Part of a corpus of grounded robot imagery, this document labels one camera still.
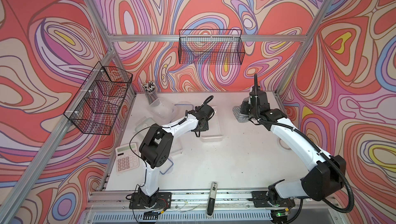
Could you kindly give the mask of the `grey striped cloth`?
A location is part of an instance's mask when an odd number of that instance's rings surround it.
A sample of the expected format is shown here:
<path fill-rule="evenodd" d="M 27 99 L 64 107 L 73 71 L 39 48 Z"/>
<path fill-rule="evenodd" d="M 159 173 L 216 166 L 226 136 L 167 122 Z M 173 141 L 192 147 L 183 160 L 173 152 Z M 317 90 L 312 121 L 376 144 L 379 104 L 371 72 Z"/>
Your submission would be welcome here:
<path fill-rule="evenodd" d="M 248 98 L 243 99 L 242 104 L 233 106 L 232 111 L 239 123 L 247 123 L 251 118 L 250 115 L 250 102 Z"/>

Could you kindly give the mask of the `clear lunch box green lid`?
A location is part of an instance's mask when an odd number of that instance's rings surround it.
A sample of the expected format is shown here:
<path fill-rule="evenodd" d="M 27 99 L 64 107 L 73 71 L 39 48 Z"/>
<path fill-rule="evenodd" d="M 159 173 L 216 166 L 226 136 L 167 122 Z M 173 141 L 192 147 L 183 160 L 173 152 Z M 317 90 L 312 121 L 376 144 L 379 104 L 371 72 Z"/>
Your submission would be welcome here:
<path fill-rule="evenodd" d="M 166 98 L 159 97 L 152 102 L 148 110 L 162 120 L 172 120 L 176 116 L 176 106 Z"/>

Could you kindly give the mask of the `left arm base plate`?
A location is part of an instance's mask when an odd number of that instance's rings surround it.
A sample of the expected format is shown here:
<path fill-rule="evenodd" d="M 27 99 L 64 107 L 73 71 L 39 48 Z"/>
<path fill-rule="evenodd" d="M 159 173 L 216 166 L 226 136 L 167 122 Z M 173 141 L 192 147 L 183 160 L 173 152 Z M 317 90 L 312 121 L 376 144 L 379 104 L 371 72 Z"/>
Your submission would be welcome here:
<path fill-rule="evenodd" d="M 145 194 L 132 193 L 126 199 L 130 202 L 129 208 L 133 210 L 168 209 L 171 206 L 172 193 L 159 192 L 151 197 Z"/>

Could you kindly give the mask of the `small clear box blue lid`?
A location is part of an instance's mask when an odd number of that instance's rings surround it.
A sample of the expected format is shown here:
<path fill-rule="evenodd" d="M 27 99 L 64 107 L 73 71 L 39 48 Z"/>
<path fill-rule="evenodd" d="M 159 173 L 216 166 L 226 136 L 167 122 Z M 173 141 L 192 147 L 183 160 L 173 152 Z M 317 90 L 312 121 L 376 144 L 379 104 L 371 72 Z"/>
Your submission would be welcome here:
<path fill-rule="evenodd" d="M 174 139 L 172 142 L 170 155 L 174 157 L 182 154 L 182 152 L 183 152 L 183 147 L 180 138 Z"/>

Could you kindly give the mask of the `large clear box blue lid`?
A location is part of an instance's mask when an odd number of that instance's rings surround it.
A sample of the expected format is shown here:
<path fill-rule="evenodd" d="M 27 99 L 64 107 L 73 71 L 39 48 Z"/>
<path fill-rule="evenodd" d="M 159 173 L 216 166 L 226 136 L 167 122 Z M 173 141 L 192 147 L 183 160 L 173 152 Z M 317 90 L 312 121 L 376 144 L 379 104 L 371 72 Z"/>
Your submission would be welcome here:
<path fill-rule="evenodd" d="M 218 115 L 217 106 L 213 106 L 214 115 L 211 120 L 208 121 L 209 130 L 204 131 L 200 135 L 200 141 L 203 143 L 213 143 L 223 141 L 223 132 L 221 129 L 221 124 Z"/>

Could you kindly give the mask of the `translucent green lunch box lid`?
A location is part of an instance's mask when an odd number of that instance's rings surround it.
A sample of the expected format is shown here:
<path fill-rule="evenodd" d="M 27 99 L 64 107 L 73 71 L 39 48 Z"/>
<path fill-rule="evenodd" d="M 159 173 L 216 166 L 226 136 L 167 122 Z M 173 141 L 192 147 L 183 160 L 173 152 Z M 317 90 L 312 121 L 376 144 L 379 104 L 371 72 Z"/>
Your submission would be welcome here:
<path fill-rule="evenodd" d="M 150 128 L 150 126 L 155 125 L 159 126 L 159 124 L 151 117 L 143 117 L 139 121 L 137 121 L 135 126 L 135 132 L 138 135 L 145 136 Z"/>

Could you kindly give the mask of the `small blue rimmed lid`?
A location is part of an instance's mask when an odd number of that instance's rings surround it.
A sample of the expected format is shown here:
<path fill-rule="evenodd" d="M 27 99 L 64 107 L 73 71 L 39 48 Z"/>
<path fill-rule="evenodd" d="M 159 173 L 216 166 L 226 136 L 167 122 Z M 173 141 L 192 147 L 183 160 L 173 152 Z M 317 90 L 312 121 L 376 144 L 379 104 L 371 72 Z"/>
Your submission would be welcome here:
<path fill-rule="evenodd" d="M 160 174 L 165 175 L 167 173 L 170 173 L 173 169 L 173 166 L 174 166 L 173 159 L 171 157 L 167 158 L 164 164 L 159 168 Z"/>

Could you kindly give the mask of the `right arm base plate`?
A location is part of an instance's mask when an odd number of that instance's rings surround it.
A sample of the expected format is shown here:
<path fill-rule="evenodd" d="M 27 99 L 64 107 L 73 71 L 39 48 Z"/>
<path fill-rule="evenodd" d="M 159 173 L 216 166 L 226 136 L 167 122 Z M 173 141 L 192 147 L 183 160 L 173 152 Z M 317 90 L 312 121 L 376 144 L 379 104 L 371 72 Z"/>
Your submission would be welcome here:
<path fill-rule="evenodd" d="M 255 207 L 274 207 L 274 208 L 292 208 L 295 207 L 295 201 L 292 198 L 281 198 L 274 191 L 253 191 L 248 201 L 253 202 Z"/>

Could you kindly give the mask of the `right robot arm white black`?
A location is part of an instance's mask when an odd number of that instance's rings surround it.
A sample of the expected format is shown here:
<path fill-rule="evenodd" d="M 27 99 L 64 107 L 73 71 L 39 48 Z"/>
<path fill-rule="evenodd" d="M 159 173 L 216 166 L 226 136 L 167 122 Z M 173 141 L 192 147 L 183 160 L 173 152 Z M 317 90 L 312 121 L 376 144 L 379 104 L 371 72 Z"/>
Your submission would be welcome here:
<path fill-rule="evenodd" d="M 241 105 L 233 107 L 233 113 L 240 123 L 251 121 L 264 126 L 282 140 L 307 168 L 307 174 L 301 179 L 280 180 L 270 185 L 268 189 L 272 201 L 292 197 L 324 201 L 347 186 L 345 159 L 332 156 L 310 141 L 284 112 L 270 107 L 265 92 L 250 92 Z"/>

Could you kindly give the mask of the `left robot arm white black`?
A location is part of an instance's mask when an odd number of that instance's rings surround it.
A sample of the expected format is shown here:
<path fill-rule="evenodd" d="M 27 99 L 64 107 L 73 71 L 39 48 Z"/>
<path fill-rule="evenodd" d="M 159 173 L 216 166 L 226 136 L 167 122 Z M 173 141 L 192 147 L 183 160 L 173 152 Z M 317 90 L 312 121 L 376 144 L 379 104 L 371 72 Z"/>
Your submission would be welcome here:
<path fill-rule="evenodd" d="M 214 109 L 204 103 L 185 113 L 184 117 L 173 123 L 160 126 L 153 124 L 139 147 L 141 158 L 146 164 L 145 182 L 139 188 L 142 198 L 152 199 L 159 191 L 159 168 L 170 155 L 173 140 L 186 133 L 193 132 L 197 137 L 209 130 L 209 121 Z"/>

